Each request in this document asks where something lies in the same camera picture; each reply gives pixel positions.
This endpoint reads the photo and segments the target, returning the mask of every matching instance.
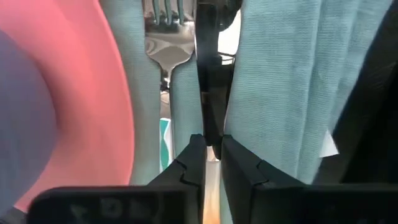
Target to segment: white paper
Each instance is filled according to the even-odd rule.
[[[337,154],[339,154],[339,152],[337,150],[336,144],[329,130],[327,130],[325,133],[325,138],[323,139],[323,146],[320,151],[319,157],[324,158],[328,156],[334,156]]]

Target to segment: fork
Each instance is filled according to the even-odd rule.
[[[188,61],[195,50],[196,0],[142,0],[142,7],[146,54],[160,66],[160,124],[166,121],[171,135],[169,165],[175,158],[170,103],[172,72]]]

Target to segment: silver fork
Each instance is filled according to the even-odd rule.
[[[160,119],[172,122],[172,71],[188,61],[195,50],[196,0],[142,0],[142,6],[146,54],[160,65]],[[175,158],[173,145],[169,149],[169,164]]]

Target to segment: folded napkin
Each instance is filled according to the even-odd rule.
[[[226,133],[310,184],[391,0],[244,0]],[[129,78],[136,129],[132,184],[159,173],[159,68],[144,52],[141,1],[101,1]],[[173,80],[175,148],[201,133],[194,61]],[[231,217],[221,187],[223,223]]]

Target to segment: black fabric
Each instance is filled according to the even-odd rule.
[[[357,84],[333,133],[340,155],[324,158],[315,184],[341,182],[348,167],[356,169],[351,165],[353,157],[363,150],[359,145],[364,138],[375,137],[367,133],[380,119],[378,113],[388,97],[397,61],[398,1],[394,1],[367,53]]]
[[[359,143],[343,182],[398,183],[398,77],[388,97]]]

